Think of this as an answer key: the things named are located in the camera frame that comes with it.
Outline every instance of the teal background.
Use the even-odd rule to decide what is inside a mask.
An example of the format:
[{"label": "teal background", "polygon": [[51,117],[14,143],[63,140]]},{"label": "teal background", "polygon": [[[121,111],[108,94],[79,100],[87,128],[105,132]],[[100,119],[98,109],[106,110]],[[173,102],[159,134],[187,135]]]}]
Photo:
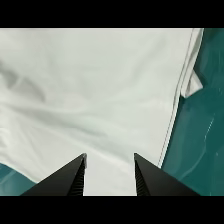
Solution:
[{"label": "teal background", "polygon": [[[162,169],[201,195],[224,195],[224,29],[205,29],[194,69],[204,89],[180,98]],[[0,195],[33,185],[0,164]]]}]

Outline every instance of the cloth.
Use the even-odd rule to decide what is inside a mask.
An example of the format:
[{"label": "cloth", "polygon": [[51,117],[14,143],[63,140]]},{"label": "cloth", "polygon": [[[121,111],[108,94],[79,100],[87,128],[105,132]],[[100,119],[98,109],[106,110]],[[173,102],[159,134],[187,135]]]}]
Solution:
[{"label": "cloth", "polygon": [[0,163],[39,182],[87,153],[84,195],[136,195],[134,153],[161,167],[200,89],[202,32],[0,29]]}]

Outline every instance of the glossy teal surface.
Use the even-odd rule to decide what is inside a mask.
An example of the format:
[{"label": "glossy teal surface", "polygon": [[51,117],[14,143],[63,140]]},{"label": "glossy teal surface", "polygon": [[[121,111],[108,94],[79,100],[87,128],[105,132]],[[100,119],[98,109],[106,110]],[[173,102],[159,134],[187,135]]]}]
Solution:
[{"label": "glossy teal surface", "polygon": [[[224,195],[224,29],[205,29],[195,71],[204,89],[180,99],[162,169],[201,195]],[[0,195],[33,185],[0,165]]]}]

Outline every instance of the teal surface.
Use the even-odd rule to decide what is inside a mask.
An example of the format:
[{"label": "teal surface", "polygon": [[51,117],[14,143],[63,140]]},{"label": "teal surface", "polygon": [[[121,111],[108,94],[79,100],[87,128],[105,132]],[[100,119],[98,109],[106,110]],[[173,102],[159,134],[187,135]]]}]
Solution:
[{"label": "teal surface", "polygon": [[[201,195],[224,195],[224,29],[205,29],[195,71],[204,89],[180,99],[162,169]],[[0,195],[33,185],[0,165]]]}]

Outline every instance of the towel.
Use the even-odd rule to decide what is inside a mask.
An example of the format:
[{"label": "towel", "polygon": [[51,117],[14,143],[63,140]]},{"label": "towel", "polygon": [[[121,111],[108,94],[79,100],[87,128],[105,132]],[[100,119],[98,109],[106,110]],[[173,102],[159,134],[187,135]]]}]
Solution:
[{"label": "towel", "polygon": [[39,182],[87,153],[84,195],[136,195],[161,167],[202,28],[0,29],[0,163]]}]

